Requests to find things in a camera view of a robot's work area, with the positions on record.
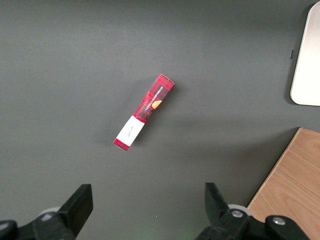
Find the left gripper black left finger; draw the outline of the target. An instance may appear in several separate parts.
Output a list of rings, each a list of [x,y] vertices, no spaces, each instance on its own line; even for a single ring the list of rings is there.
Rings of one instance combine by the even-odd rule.
[[[93,211],[92,186],[82,184],[57,210],[40,214],[26,225],[0,222],[2,240],[75,240]]]

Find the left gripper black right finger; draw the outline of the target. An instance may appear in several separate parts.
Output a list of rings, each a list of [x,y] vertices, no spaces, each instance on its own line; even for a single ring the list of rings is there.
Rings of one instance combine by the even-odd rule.
[[[269,215],[265,222],[255,219],[244,206],[228,205],[215,183],[205,184],[205,211],[210,226],[197,240],[308,240],[299,225],[286,216]]]

